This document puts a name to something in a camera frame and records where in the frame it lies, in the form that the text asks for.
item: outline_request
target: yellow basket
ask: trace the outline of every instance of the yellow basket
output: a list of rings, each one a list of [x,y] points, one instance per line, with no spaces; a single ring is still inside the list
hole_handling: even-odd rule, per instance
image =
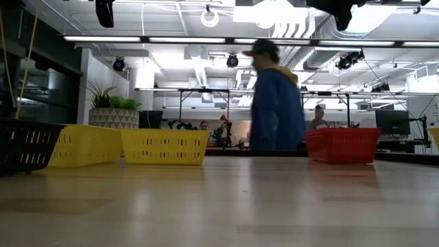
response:
[[[430,128],[428,129],[433,136],[434,143],[436,144],[436,147],[439,149],[439,128]]]
[[[81,167],[120,160],[120,130],[87,125],[67,125],[50,158],[52,167]]]
[[[128,163],[201,165],[209,132],[201,130],[124,129]]]

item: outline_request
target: yellow hood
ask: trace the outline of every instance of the yellow hood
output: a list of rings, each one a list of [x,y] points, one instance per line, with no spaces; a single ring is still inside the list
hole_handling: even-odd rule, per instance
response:
[[[287,67],[284,66],[274,66],[268,69],[276,69],[281,72],[285,77],[289,79],[289,81],[293,84],[293,86],[297,86],[298,77],[296,74],[292,73]]]

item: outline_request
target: black cap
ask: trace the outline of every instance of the black cap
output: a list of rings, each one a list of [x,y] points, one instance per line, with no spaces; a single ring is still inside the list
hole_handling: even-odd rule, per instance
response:
[[[278,55],[279,48],[272,41],[264,38],[258,38],[254,43],[251,51],[243,51],[242,53],[247,56],[254,56],[256,54],[264,54],[265,52]]]

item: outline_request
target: blue jacket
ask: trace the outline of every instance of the blue jacket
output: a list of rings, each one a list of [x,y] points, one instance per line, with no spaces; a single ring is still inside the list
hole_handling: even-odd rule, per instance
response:
[[[251,150],[296,150],[305,137],[297,75],[286,67],[259,72],[252,105]]]

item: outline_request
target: ceiling light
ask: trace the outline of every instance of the ceiling light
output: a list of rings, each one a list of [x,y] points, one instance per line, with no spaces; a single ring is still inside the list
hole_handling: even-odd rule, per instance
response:
[[[163,109],[180,109],[178,106],[164,106]],[[192,107],[182,106],[181,109],[192,109]]]
[[[256,41],[255,38],[236,38],[235,43],[237,44],[253,44]]]
[[[316,47],[316,51],[361,51],[361,48],[350,47]]]
[[[165,91],[165,92],[176,92],[178,91],[178,89],[140,89],[137,88],[137,91],[154,91],[154,92],[161,92],[161,91]]]
[[[231,89],[229,90],[231,93],[254,93],[254,90],[240,90],[240,89]]]
[[[122,36],[65,36],[64,39],[73,42],[140,42],[140,37]]]
[[[403,46],[413,46],[413,47],[438,47],[439,42],[431,41],[418,41],[418,42],[404,42]]]
[[[220,16],[218,15],[218,12],[212,10],[208,10],[209,5],[206,6],[206,10],[203,11],[203,13],[201,13],[201,24],[203,24],[205,27],[215,27],[219,21],[220,21]],[[213,14],[213,19],[211,19],[210,21],[206,20],[206,14],[208,13],[212,13]]]
[[[393,46],[393,41],[372,41],[372,40],[321,40],[319,45],[352,45],[352,46]]]
[[[309,45],[309,40],[289,40],[286,38],[271,38],[274,44],[277,45]]]
[[[151,37],[151,43],[225,43],[225,38]]]

